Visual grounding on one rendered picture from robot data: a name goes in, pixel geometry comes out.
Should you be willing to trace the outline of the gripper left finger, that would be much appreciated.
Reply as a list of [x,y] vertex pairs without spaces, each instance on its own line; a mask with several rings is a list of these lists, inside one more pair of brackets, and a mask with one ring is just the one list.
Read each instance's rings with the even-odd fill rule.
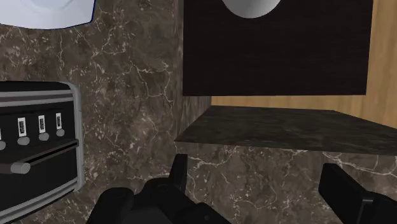
[[187,167],[188,155],[177,154],[169,176],[148,180],[138,194],[125,187],[105,190],[86,224],[230,224],[186,196]]

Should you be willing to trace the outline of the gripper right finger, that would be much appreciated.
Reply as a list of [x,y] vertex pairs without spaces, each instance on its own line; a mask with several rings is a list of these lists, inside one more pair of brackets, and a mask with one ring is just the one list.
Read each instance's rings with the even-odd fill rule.
[[337,164],[323,164],[318,191],[343,224],[397,224],[397,201],[365,190]]

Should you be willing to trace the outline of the black and silver toaster oven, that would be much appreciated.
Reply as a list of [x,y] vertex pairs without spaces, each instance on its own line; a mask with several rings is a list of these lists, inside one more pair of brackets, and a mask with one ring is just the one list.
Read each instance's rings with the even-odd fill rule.
[[0,224],[84,184],[81,94],[61,81],[0,81]]

